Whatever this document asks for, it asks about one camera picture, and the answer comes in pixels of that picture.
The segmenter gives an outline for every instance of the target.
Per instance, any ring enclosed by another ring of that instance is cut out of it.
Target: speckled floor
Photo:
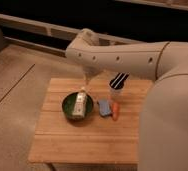
[[[48,171],[46,165],[30,164],[27,160],[47,85],[51,77],[82,78],[83,73],[79,66],[64,58],[20,46],[9,45],[0,53],[4,59],[9,54],[35,66],[0,102],[0,170]],[[112,73],[99,77],[112,77]],[[55,164],[55,167],[59,171],[136,170],[136,166],[127,165]]]

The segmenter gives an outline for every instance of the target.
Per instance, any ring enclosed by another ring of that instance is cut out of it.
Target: wooden table
[[[138,162],[138,122],[147,80],[127,81],[120,98],[118,121],[99,115],[98,99],[109,98],[109,80],[94,79],[88,94],[94,100],[93,112],[84,121],[69,122],[62,101],[84,85],[81,79],[50,81],[36,126],[29,161],[35,163],[136,164]]]

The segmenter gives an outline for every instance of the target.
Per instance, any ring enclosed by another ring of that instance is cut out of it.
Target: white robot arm
[[[99,46],[84,29],[66,49],[80,64],[157,80],[139,128],[139,171],[188,171],[188,43]]]
[[[97,34],[83,29],[67,47],[66,57],[82,65],[156,80],[188,58],[188,43],[100,46]]]

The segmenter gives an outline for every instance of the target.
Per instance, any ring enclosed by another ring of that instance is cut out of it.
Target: carrot
[[[120,110],[120,106],[117,102],[113,102],[111,105],[111,110],[112,110],[112,118],[114,121],[118,120],[119,117],[119,110]]]

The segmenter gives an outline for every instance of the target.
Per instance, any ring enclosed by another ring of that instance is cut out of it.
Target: green bowl
[[[72,112],[74,110],[74,105],[76,102],[78,92],[69,94],[62,102],[62,110],[66,116],[66,118],[70,120],[82,120],[87,117],[88,113],[90,113],[93,110],[93,99],[87,95],[87,102],[86,102],[86,111],[85,111],[85,117],[84,118],[74,118],[72,115]]]

